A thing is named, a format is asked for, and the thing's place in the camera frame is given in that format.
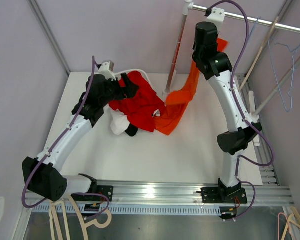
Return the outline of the red t shirt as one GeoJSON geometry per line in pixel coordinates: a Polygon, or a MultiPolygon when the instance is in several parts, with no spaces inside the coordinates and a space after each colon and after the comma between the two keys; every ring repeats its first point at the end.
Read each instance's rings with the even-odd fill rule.
{"type": "Polygon", "coordinates": [[[129,122],[137,128],[154,132],[156,129],[155,112],[159,111],[163,114],[166,111],[165,103],[139,71],[132,71],[127,75],[134,84],[139,86],[137,94],[133,98],[113,100],[109,103],[109,107],[114,111],[124,113],[129,122]]]}

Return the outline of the orange t shirt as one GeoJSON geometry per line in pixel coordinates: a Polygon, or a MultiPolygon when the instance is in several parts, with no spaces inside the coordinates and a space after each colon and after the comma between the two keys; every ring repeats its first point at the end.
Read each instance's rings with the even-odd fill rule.
{"type": "Polygon", "coordinates": [[[199,83],[200,70],[192,60],[189,76],[182,89],[171,92],[166,100],[166,110],[154,118],[155,128],[169,136],[179,125],[189,103],[193,100],[199,83]]]}

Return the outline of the light blue plastic hanger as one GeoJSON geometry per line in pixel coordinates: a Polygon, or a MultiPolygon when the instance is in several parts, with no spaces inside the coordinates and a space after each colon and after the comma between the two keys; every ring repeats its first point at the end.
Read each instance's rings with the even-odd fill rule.
{"type": "Polygon", "coordinates": [[[270,63],[271,63],[273,76],[274,76],[274,80],[275,80],[275,87],[270,92],[269,97],[268,97],[269,99],[267,101],[270,102],[270,100],[272,100],[276,94],[279,94],[284,110],[287,113],[290,113],[294,106],[294,98],[293,98],[292,92],[293,92],[293,87],[294,87],[295,73],[298,68],[296,55],[300,50],[300,43],[296,47],[290,47],[288,44],[281,43],[281,42],[277,41],[274,37],[271,37],[270,40],[267,42],[267,47],[268,47],[268,51],[269,51],[270,63]],[[274,46],[280,46],[280,47],[286,49],[286,51],[289,53],[289,56],[291,58],[291,67],[287,70],[287,72],[284,74],[284,76],[281,79],[278,78],[277,69],[276,69],[274,56],[273,56],[273,51],[272,51],[272,47],[271,47],[271,42],[273,42],[274,46]],[[282,87],[284,86],[284,84],[287,81],[290,82],[288,91],[286,93],[287,97],[288,97],[288,104],[286,104],[286,102],[285,102],[285,96],[282,91],[282,87]]]}

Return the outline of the beige wooden hanger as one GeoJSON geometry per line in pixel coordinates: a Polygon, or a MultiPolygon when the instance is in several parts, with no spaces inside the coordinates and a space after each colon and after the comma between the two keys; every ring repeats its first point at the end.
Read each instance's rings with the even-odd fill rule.
{"type": "Polygon", "coordinates": [[[249,77],[251,76],[251,74],[252,74],[252,72],[253,72],[253,70],[254,70],[254,68],[255,68],[255,66],[256,66],[256,64],[257,64],[257,62],[258,62],[258,60],[259,60],[259,58],[260,58],[260,56],[261,56],[261,54],[262,54],[262,52],[263,52],[263,50],[264,50],[264,48],[265,48],[265,46],[266,46],[266,43],[268,42],[268,40],[270,39],[270,37],[271,37],[272,34],[273,34],[273,31],[275,30],[275,25],[278,23],[279,18],[280,18],[280,17],[277,16],[277,17],[274,19],[274,22],[271,24],[270,29],[268,30],[266,36],[264,37],[264,39],[263,39],[263,41],[262,41],[262,43],[261,43],[261,45],[260,45],[260,48],[259,48],[259,50],[258,50],[258,53],[257,53],[257,55],[256,55],[256,57],[255,57],[255,59],[254,59],[254,61],[253,61],[253,63],[252,63],[252,65],[250,66],[250,69],[248,70],[248,72],[247,72],[247,74],[245,75],[245,78],[244,78],[242,84],[240,85],[240,87],[239,87],[239,89],[238,89],[239,92],[241,92],[241,91],[243,90],[245,84],[247,83],[249,77]]]}

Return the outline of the blue wire hanger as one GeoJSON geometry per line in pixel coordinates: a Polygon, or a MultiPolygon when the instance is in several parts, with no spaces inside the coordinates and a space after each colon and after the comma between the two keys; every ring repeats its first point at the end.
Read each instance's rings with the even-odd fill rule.
{"type": "Polygon", "coordinates": [[[252,26],[252,28],[251,28],[251,30],[250,30],[250,32],[249,32],[249,38],[252,37],[252,35],[253,35],[253,33],[254,33],[255,29],[256,29],[256,26],[257,26],[257,24],[259,23],[259,20],[260,20],[260,19],[261,19],[261,17],[258,17],[258,18],[256,19],[255,23],[253,24],[253,26],[252,26]]]}

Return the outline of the black t shirt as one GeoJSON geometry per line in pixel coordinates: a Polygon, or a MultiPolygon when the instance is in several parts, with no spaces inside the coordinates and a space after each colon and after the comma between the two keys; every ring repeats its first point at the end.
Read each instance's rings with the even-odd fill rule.
{"type": "Polygon", "coordinates": [[[130,137],[134,137],[138,133],[138,130],[139,129],[136,126],[130,123],[128,128],[125,130],[125,133],[130,137]]]}

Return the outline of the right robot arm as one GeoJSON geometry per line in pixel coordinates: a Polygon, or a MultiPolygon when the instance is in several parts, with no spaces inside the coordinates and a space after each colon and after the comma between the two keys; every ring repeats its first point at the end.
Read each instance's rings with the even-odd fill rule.
{"type": "Polygon", "coordinates": [[[230,59],[218,50],[217,26],[208,21],[195,26],[192,59],[213,88],[225,115],[228,131],[217,136],[223,151],[223,167],[217,187],[203,187],[198,191],[205,204],[246,204],[246,191],[238,181],[238,157],[262,130],[262,125],[251,118],[232,79],[230,59]]]}

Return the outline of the green and grey t shirt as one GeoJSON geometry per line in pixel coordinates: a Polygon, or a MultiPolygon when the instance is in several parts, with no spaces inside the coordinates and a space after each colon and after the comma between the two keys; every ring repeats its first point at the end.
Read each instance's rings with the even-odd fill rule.
{"type": "Polygon", "coordinates": [[[112,121],[110,123],[112,132],[117,136],[126,133],[126,130],[130,126],[128,117],[119,110],[111,109],[110,114],[112,116],[112,121]]]}

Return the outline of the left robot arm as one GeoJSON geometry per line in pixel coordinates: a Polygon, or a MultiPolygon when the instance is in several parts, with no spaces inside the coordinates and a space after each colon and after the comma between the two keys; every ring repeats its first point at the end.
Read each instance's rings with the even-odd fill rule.
{"type": "Polygon", "coordinates": [[[69,123],[54,143],[35,158],[27,157],[22,163],[25,189],[53,202],[65,195],[81,195],[91,201],[97,197],[97,180],[86,174],[62,176],[61,170],[70,153],[90,132],[104,114],[110,102],[135,97],[139,86],[126,73],[123,83],[95,74],[88,78],[86,91],[71,112],[69,123]]]}

